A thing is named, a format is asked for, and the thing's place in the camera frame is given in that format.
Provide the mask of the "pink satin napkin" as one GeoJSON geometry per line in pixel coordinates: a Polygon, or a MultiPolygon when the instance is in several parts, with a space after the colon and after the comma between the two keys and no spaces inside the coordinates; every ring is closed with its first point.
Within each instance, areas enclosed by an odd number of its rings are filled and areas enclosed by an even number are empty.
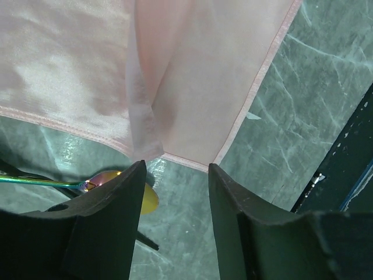
{"type": "Polygon", "coordinates": [[[206,171],[300,1],[2,1],[1,115],[206,171]]]}

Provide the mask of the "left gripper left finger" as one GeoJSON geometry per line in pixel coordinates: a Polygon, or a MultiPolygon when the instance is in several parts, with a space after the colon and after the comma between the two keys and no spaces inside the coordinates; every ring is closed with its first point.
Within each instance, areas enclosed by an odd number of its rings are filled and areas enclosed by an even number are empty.
{"type": "Polygon", "coordinates": [[[146,174],[138,161],[46,211],[1,211],[1,278],[128,279],[146,174]]]}

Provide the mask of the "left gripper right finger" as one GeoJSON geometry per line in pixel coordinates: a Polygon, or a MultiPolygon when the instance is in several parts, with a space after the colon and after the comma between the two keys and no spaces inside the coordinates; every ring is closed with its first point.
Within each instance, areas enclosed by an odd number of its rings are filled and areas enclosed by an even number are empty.
{"type": "Polygon", "coordinates": [[[372,214],[286,211],[210,164],[221,279],[371,279],[372,214]]]}

